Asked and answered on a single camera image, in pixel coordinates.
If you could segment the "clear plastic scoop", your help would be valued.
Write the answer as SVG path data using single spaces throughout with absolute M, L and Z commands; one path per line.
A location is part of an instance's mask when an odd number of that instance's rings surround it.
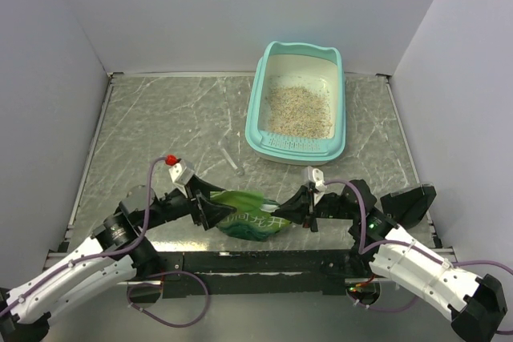
M 224 159 L 228 163 L 228 165 L 233 169 L 235 174 L 237 176 L 243 176 L 244 175 L 244 168 L 239 165 L 239 163 L 236 162 L 236 160 L 230 155 L 228 150 L 224 147 L 220 147 L 220 152 L 224 156 Z

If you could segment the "green cat litter bag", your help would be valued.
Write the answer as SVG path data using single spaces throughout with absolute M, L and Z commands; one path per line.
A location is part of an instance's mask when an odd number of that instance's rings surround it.
M 232 238 L 264 242 L 291 225 L 290 221 L 273 215 L 280 204 L 261 192 L 218 191 L 211 194 L 211 201 L 236 209 L 216 225 Z

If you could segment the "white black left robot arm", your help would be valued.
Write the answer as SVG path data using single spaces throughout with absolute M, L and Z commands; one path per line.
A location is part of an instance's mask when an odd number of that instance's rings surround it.
M 40 276 L 1 291 L 1 334 L 45 333 L 59 309 L 71 308 L 124 280 L 147 280 L 161 272 L 148 230 L 187 215 L 209 230 L 236 208 L 213 201 L 222 189 L 192 177 L 159 198 L 146 183 L 134 188 L 74 251 Z

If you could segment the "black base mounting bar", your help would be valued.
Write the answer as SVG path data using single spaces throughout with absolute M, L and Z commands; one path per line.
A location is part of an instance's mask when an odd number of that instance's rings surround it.
M 347 289 L 371 278 L 368 264 L 349 249 L 303 251 L 174 251 L 161 252 L 154 273 L 165 278 L 135 277 L 129 282 L 163 283 L 164 298 L 210 295 L 287 294 L 320 292 L 343 296 Z

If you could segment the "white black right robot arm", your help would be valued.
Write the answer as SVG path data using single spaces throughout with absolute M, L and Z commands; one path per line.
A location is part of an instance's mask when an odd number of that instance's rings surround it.
M 490 341 L 507 314 L 501 282 L 464 270 L 418 242 L 400 223 L 376 207 L 367 183 L 354 179 L 341 193 L 327 193 L 320 180 L 301 186 L 273 212 L 276 217 L 317 230 L 317 219 L 349 219 L 354 245 L 349 265 L 358 276 L 387 278 L 424 300 L 465 341 Z

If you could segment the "black right arm base block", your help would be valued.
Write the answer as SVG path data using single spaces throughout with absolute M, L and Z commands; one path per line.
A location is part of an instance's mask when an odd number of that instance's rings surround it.
M 409 230 L 421 223 L 436 195 L 434 185 L 420 183 L 384 195 L 380 202 L 386 215 Z

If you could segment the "teal cat litter box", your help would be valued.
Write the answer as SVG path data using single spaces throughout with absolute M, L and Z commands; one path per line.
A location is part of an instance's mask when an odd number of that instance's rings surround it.
M 332 126 L 327 138 L 291 137 L 268 129 L 265 97 L 278 87 L 305 87 L 328 99 Z M 256 67 L 245 138 L 258 156 L 278 163 L 323 165 L 340 156 L 346 142 L 346 112 L 345 73 L 339 50 L 303 42 L 269 43 Z

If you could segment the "beige cat litter granules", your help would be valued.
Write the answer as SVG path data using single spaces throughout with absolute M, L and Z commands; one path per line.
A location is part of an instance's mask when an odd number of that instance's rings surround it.
M 268 129 L 276 134 L 327 138 L 331 130 L 328 99 L 305 87 L 278 87 L 265 97 L 269 105 Z

